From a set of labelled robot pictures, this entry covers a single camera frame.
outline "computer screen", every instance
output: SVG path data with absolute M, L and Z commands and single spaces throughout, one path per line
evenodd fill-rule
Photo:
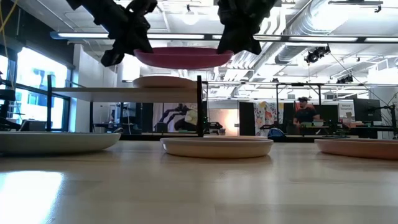
M 325 122 L 337 123 L 339 121 L 338 105 L 314 105 L 314 108 Z
M 381 121 L 381 110 L 379 100 L 354 99 L 354 112 L 356 121 Z

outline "person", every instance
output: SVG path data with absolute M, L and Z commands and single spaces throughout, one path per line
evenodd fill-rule
M 293 119 L 293 123 L 295 125 L 300 125 L 302 122 L 313 122 L 314 120 L 320 119 L 315 108 L 308 105 L 307 97 L 300 97 L 298 101 L 300 102 L 300 108 L 296 111 Z

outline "plate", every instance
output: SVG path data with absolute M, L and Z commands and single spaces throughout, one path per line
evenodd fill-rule
M 265 136 L 217 136 L 217 135 L 204 136 L 204 138 L 268 139 L 268 137 Z
M 377 139 L 316 139 L 324 153 L 372 159 L 398 159 L 397 140 Z
M 187 78 L 151 75 L 135 79 L 132 84 L 136 88 L 197 88 L 195 81 Z
M 206 47 L 154 47 L 154 53 L 134 50 L 134 55 L 142 63 L 154 67 L 170 69 L 213 68 L 226 64 L 233 52 L 227 50 L 217 54 L 216 49 Z
M 243 138 L 163 138 L 160 141 L 171 155 L 218 159 L 265 156 L 274 143 L 268 139 Z
M 92 152 L 117 143 L 120 134 L 1 132 L 0 152 L 6 154 L 62 154 Z

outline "shelf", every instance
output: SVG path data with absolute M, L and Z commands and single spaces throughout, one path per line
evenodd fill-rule
M 53 88 L 53 93 L 92 102 L 196 103 L 194 88 Z

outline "pink plate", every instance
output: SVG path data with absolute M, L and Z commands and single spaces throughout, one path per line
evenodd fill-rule
M 377 139 L 316 139 L 319 150 L 341 156 L 398 159 L 398 141 Z
M 217 54 L 216 49 L 204 47 L 155 47 L 154 53 L 134 50 L 142 63 L 170 69 L 201 69 L 226 64 L 233 56 L 232 51 Z
M 197 88 L 195 81 L 165 75 L 140 77 L 135 79 L 132 84 L 136 88 Z

